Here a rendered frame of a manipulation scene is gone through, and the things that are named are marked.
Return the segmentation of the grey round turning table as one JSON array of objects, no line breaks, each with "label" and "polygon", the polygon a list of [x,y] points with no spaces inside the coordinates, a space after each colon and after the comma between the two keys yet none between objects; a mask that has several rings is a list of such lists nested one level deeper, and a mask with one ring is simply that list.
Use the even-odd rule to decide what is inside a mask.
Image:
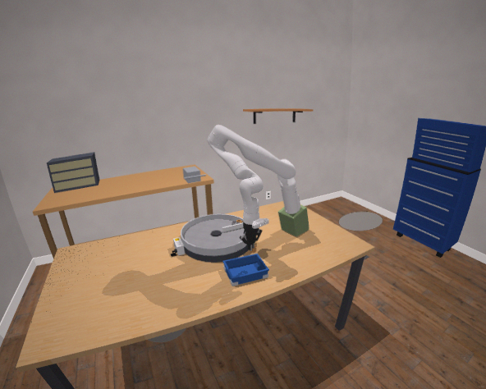
[{"label": "grey round turning table", "polygon": [[186,253],[193,259],[210,263],[242,256],[248,251],[248,245],[240,239],[244,235],[243,222],[231,225],[236,220],[243,221],[243,218],[210,214],[189,221],[181,229],[181,238],[173,239],[175,249],[171,256]]}]

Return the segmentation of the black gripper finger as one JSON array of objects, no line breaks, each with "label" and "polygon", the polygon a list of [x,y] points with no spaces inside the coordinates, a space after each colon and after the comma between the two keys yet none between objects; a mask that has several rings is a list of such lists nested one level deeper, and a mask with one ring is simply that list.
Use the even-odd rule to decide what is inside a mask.
[{"label": "black gripper finger", "polygon": [[[252,249],[254,248],[254,243],[259,239],[261,233],[262,233],[261,229],[258,230],[258,233],[257,233],[257,231],[254,231],[254,237],[253,237],[253,240],[252,240]],[[257,234],[257,238],[256,238],[256,234]]]},{"label": "black gripper finger", "polygon": [[242,240],[242,241],[243,241],[245,244],[247,244],[247,245],[248,245],[248,250],[249,250],[249,251],[252,251],[252,240],[253,240],[253,233],[252,233],[252,232],[250,233],[250,239],[249,239],[249,238],[247,238],[247,237],[245,238],[245,233],[244,233],[244,235],[243,235],[243,236],[240,236],[240,239],[241,239],[241,240]]}]

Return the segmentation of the blue crate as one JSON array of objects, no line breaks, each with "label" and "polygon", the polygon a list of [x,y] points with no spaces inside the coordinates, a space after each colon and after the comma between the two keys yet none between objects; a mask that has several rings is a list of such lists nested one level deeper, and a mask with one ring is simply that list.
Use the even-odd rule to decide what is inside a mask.
[{"label": "blue crate", "polygon": [[232,286],[268,277],[269,269],[258,254],[224,260],[223,263]]}]

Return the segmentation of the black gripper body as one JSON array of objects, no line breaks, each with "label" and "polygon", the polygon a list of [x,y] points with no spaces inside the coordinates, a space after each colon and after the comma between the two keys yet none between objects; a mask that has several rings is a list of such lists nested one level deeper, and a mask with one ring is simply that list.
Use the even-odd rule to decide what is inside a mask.
[{"label": "black gripper body", "polygon": [[243,222],[243,227],[244,227],[244,233],[245,233],[245,235],[247,236],[247,238],[249,238],[249,239],[250,239],[250,233],[251,233],[251,232],[253,233],[253,237],[254,237],[254,230],[256,230],[257,232],[258,232],[258,230],[259,230],[258,228],[257,228],[258,230],[257,230],[257,229],[252,228],[252,225],[245,224],[244,222]]}]

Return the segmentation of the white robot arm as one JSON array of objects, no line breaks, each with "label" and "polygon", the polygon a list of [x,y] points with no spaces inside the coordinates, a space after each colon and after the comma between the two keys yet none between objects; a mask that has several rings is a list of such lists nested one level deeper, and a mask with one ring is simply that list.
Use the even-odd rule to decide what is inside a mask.
[{"label": "white robot arm", "polygon": [[286,213],[297,213],[300,210],[300,196],[297,194],[294,178],[295,167],[288,160],[279,160],[266,149],[242,138],[225,126],[216,125],[208,137],[208,143],[231,168],[236,178],[242,180],[240,192],[244,203],[243,222],[252,225],[254,229],[269,224],[269,219],[259,218],[259,200],[251,197],[252,194],[260,192],[264,185],[260,177],[247,167],[242,158],[224,149],[228,140],[238,146],[247,160],[277,173]]}]

